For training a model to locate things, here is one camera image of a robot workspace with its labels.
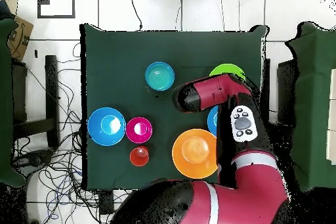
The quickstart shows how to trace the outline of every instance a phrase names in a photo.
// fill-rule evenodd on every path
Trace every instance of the dark green tabletop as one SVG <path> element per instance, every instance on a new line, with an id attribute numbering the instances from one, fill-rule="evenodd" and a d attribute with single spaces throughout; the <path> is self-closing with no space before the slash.
<path id="1" fill-rule="evenodd" d="M 103 32 L 84 25 L 86 65 L 82 62 L 82 66 L 87 72 L 87 97 L 83 108 L 87 108 L 87 117 L 107 106 L 119 110 L 126 122 L 142 116 L 153 126 L 152 137 L 144 143 L 150 159 L 141 168 L 129 161 L 130 152 L 138 145 L 126 135 L 114 146 L 100 146 L 87 134 L 87 161 L 85 156 L 83 159 L 87 162 L 87 189 L 139 189 L 160 177 L 186 179 L 174 166 L 173 143 L 188 129 L 207 130 L 209 111 L 177 111 L 172 101 L 174 88 L 208 76 L 223 63 L 239 66 L 259 86 L 261 37 L 265 34 L 265 26 L 236 33 Z M 156 92 L 146 84 L 146 68 L 156 61 L 170 64 L 175 71 L 175 82 L 167 91 Z M 217 172 L 207 181 L 217 182 Z"/>

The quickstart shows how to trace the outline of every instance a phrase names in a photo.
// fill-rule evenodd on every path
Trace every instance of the gray button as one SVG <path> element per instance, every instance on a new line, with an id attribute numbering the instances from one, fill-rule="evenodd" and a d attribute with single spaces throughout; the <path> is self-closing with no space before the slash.
<path id="1" fill-rule="evenodd" d="M 247 129 L 251 126 L 251 122 L 246 117 L 241 117 L 234 122 L 234 127 L 238 130 Z"/>

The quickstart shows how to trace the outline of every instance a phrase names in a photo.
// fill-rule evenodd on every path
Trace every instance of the red robot arm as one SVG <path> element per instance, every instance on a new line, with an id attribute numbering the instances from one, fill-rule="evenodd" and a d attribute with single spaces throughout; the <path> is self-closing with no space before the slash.
<path id="1" fill-rule="evenodd" d="M 174 102 L 182 112 L 219 105 L 217 162 L 234 182 L 155 183 L 130 195 L 111 224 L 271 224 L 287 195 L 248 86 L 231 74 L 212 76 L 178 87 Z"/>

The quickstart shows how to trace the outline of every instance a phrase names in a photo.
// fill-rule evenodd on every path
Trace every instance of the small red bowl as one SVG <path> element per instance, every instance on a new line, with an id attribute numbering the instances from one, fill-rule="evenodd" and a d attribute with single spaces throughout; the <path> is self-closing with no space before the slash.
<path id="1" fill-rule="evenodd" d="M 148 149 L 145 146 L 139 146 L 132 150 L 129 159 L 134 166 L 144 166 L 148 162 Z"/>

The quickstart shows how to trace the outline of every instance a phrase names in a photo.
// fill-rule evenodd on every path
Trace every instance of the white stripe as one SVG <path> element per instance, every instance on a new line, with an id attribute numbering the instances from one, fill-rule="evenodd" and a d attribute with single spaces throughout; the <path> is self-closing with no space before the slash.
<path id="1" fill-rule="evenodd" d="M 210 220 L 209 224 L 217 224 L 218 222 L 218 198 L 217 198 L 217 192 L 215 188 L 210 185 L 207 182 L 204 182 L 207 184 L 207 187 L 210 192 Z"/>
<path id="2" fill-rule="evenodd" d="M 237 169 L 252 164 L 263 164 L 278 169 L 275 159 L 261 152 L 250 152 L 248 154 L 244 154 L 231 162 L 231 164 L 233 163 L 236 163 Z"/>

